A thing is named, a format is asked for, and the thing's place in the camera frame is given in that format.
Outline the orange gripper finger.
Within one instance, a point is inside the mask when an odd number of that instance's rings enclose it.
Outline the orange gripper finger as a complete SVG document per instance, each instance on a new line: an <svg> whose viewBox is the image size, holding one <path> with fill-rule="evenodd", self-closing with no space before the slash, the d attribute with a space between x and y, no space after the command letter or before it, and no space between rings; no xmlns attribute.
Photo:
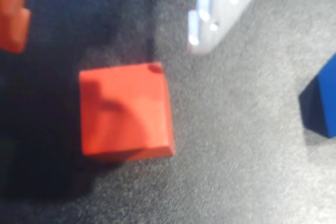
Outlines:
<svg viewBox="0 0 336 224"><path fill-rule="evenodd" d="M31 12L25 0L1 0L1 49L19 54L27 43Z"/></svg>

